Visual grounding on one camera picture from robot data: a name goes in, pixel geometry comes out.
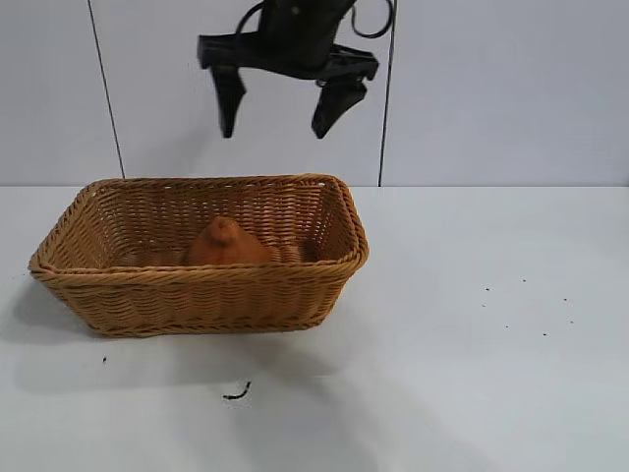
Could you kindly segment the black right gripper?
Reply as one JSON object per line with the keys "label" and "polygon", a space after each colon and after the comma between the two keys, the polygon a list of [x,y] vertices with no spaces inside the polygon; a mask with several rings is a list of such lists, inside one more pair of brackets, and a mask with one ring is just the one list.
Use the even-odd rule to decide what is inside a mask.
{"label": "black right gripper", "polygon": [[200,67],[210,69],[222,136],[233,136],[246,89],[239,69],[264,70],[299,80],[325,82],[320,88],[312,129],[323,139],[350,108],[365,98],[367,88],[356,76],[372,80],[378,61],[367,51],[335,42],[353,1],[260,1],[229,34],[201,35]]}

